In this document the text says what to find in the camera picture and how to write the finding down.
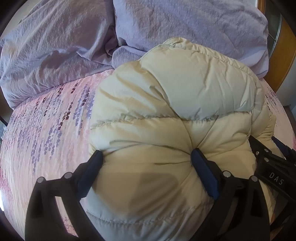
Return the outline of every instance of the silver bolt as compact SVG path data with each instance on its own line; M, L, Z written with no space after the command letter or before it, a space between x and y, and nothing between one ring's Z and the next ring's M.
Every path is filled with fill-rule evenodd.
M229 171L224 171L223 176L225 177L231 177L231 173Z
M258 178L256 176L251 176L251 179L253 182L257 182L258 181Z
M72 175L73 175L73 173L71 173L71 172L67 172L67 173L64 175L64 178L69 179L69 178L72 177Z
M37 182L38 183L42 183L44 181L44 177L39 177L38 179L37 179Z

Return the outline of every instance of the cream puffer jacket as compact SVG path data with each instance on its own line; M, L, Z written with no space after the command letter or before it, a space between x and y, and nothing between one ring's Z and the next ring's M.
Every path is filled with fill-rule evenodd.
M249 178L248 137L275 154L275 118L256 75L212 49L172 38L117 68L96 91L90 154L104 165L86 200L106 241L185 241L213 199L190 162L199 148L222 171ZM269 215L272 190L262 184Z

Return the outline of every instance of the puffer jacket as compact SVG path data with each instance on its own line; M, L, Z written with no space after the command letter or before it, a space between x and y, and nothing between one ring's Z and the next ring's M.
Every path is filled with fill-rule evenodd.
M183 38L167 40L96 91L89 151L103 151L104 165L86 198L90 220L106 241L189 240L213 204L192 150L249 178L250 135L280 155L274 124L247 66ZM274 196L261 185L271 216Z

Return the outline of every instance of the pink bedding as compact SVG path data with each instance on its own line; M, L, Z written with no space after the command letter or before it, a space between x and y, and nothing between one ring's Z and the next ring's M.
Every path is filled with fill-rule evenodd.
M23 238L36 179L61 178L88 160L95 90L112 72L54 87L27 99L13 112L0 152L0 191L5 215ZM68 232L74 233L61 201L58 203Z

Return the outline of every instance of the blue gripper pad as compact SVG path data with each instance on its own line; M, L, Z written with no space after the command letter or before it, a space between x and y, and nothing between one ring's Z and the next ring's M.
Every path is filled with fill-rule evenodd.
M211 169L208 167L208 160L202 154L199 149L194 149L191 153L191 162L197 172L202 184L205 187L208 195L217 200L219 197L219 186L218 181L212 173Z

